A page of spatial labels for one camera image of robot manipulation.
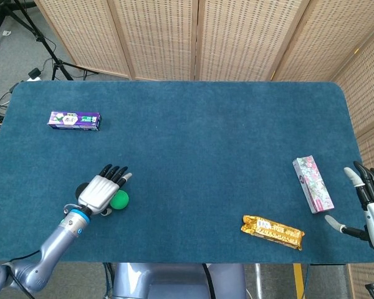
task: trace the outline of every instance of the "toothpaste box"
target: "toothpaste box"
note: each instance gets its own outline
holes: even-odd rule
[[[54,129],[98,131],[101,115],[97,112],[52,111],[47,123]]]
[[[297,158],[292,164],[312,213],[333,209],[334,204],[313,157]]]

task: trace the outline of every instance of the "gold wrapper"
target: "gold wrapper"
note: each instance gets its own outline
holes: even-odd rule
[[[244,215],[242,220],[243,232],[302,250],[302,238],[305,233],[301,230],[257,216]]]

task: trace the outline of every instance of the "purple box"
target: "purple box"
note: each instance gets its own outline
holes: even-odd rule
[[[98,131],[101,115],[97,112],[52,111],[47,123],[54,129]]]

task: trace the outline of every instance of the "robotic hand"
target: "robotic hand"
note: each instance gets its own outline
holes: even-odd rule
[[[111,167],[111,164],[106,165],[90,183],[78,188],[79,205],[68,204],[64,207],[65,218],[41,245],[41,260],[38,263],[19,258],[0,265],[0,291],[10,286],[21,289],[29,298],[33,298],[31,293],[39,292],[46,286],[61,256],[90,223],[90,216],[106,210],[116,192],[132,176],[131,173],[123,175],[127,167]]]
[[[365,230],[347,227],[337,222],[330,215],[325,216],[325,220],[334,229],[343,234],[348,234],[361,240],[368,241],[370,247],[374,249],[374,168],[369,170],[357,161],[353,162],[353,165],[360,173],[360,176],[348,167],[343,170],[355,186],[357,196],[362,204],[362,209],[366,219]],[[374,283],[365,286],[372,298],[374,298]]]

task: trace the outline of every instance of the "black tripod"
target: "black tripod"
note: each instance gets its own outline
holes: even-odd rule
[[[92,72],[94,74],[98,74],[97,72],[94,72],[92,70],[88,70],[88,69],[85,69],[83,67],[78,67],[77,65],[69,64],[67,62],[63,62],[62,60],[58,59],[57,56],[55,56],[54,52],[51,50],[48,43],[46,42],[46,38],[44,37],[43,33],[33,23],[32,19],[28,16],[27,12],[25,11],[24,7],[19,2],[19,0],[14,0],[14,2],[18,6],[19,10],[22,12],[24,17],[26,18],[26,20],[28,21],[29,25],[31,25],[31,27],[29,27],[29,28],[28,28],[28,26],[27,27],[24,26],[24,27],[26,29],[28,29],[29,31],[31,31],[35,35],[36,41],[41,42],[43,44],[43,46],[46,48],[46,50],[50,54],[52,60],[54,61],[51,80],[55,79],[55,73],[57,72],[58,69],[61,70],[61,72],[64,74],[64,76],[67,80],[73,80],[72,76],[65,69],[65,67],[64,67],[65,65],[68,65],[69,67],[74,67],[74,68],[79,69],[79,70],[84,70],[85,71],[84,79],[86,78],[86,72]]]

